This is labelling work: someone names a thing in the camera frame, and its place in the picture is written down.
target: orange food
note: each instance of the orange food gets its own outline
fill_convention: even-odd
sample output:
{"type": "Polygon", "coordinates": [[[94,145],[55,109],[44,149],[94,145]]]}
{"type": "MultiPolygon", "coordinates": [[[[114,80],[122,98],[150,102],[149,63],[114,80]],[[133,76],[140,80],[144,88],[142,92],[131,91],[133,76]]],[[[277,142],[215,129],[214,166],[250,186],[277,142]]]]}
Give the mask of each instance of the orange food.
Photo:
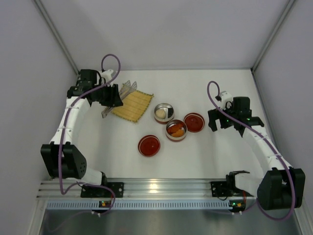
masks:
{"type": "Polygon", "coordinates": [[[182,123],[175,124],[167,129],[167,133],[168,134],[176,133],[182,127],[183,127],[182,123]]]}
{"type": "Polygon", "coordinates": [[[179,129],[178,131],[176,131],[175,133],[173,133],[171,136],[173,137],[182,137],[184,135],[184,131],[182,129],[179,129]]]}

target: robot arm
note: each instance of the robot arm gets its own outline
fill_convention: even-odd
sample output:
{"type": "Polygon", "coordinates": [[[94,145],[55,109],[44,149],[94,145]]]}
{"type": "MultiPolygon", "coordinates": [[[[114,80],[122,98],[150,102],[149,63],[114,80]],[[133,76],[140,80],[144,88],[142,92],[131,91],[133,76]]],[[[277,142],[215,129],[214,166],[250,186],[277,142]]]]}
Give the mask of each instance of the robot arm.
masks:
{"type": "Polygon", "coordinates": [[[118,85],[102,87],[79,99],[73,106],[72,103],[83,93],[101,86],[102,79],[111,80],[112,74],[113,70],[102,73],[96,70],[81,70],[76,85],[68,90],[66,108],[60,125],[50,144],[43,144],[41,147],[41,155],[51,177],[58,177],[58,149],[61,144],[63,146],[62,178],[80,179],[82,182],[95,185],[105,183],[105,174],[87,166],[86,158],[77,149],[76,144],[85,114],[93,102],[99,102],[101,105],[109,107],[123,105],[118,94],[118,85]],[[64,120],[67,115],[67,124],[64,127],[64,120]],[[60,142],[62,130],[65,131],[63,143],[60,142]]]}
{"type": "MultiPolygon", "coordinates": [[[[253,126],[253,129],[263,136],[262,138],[253,131],[232,121],[218,109],[208,111],[209,127],[212,131],[217,131],[216,120],[218,119],[223,129],[234,126],[251,147],[263,170],[263,178],[257,178],[246,171],[231,172],[226,176],[230,190],[241,189],[257,196],[260,205],[265,210],[290,208],[290,183],[285,168],[277,158],[277,155],[281,156],[281,154],[274,147],[260,118],[252,117],[250,99],[248,97],[233,97],[228,92],[221,92],[216,99],[221,102],[220,108],[225,113],[250,127],[253,126]],[[273,152],[266,141],[273,146],[276,153],[273,152]]],[[[300,207],[305,182],[304,172],[301,169],[293,169],[283,157],[281,159],[292,176],[296,195],[295,208],[300,207]]]]}

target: wall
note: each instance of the wall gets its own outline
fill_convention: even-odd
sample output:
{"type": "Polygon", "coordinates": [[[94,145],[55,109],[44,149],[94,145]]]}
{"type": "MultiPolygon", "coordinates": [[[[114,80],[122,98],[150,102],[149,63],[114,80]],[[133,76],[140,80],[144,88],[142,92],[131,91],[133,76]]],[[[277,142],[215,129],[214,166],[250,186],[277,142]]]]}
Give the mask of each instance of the wall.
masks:
{"type": "Polygon", "coordinates": [[[42,2],[79,67],[156,70],[251,68],[287,0],[42,2]]]}
{"type": "Polygon", "coordinates": [[[298,1],[260,64],[256,79],[285,158],[306,173],[313,213],[313,1],[298,1]]]}
{"type": "Polygon", "coordinates": [[[26,234],[75,75],[31,0],[0,1],[0,233],[26,234]]]}

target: gray floor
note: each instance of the gray floor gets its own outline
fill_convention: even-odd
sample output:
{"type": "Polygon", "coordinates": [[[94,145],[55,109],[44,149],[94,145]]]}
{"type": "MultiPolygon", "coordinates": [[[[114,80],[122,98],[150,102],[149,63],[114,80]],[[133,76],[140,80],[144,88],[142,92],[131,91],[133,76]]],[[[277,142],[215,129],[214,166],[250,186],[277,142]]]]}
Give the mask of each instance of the gray floor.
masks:
{"type": "MultiPolygon", "coordinates": [[[[54,229],[78,211],[47,211],[41,234],[54,229]]],[[[287,211],[271,211],[281,217],[287,211]]],[[[112,211],[101,218],[90,213],[67,221],[54,235],[300,235],[297,219],[266,218],[257,207],[243,215],[211,211],[112,211]]]]}

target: bowl with food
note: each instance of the bowl with food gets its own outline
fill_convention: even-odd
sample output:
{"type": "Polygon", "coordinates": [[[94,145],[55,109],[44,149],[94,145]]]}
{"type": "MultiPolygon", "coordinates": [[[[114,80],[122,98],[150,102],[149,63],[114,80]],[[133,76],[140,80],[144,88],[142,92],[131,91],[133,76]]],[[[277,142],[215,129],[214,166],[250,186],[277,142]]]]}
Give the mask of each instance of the bowl with food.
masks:
{"type": "Polygon", "coordinates": [[[155,120],[160,124],[167,124],[174,115],[173,106],[170,104],[161,103],[155,107],[155,120]]]}
{"type": "Polygon", "coordinates": [[[166,137],[173,142],[182,141],[186,137],[187,132],[187,125],[181,120],[171,120],[166,124],[166,137]]]}

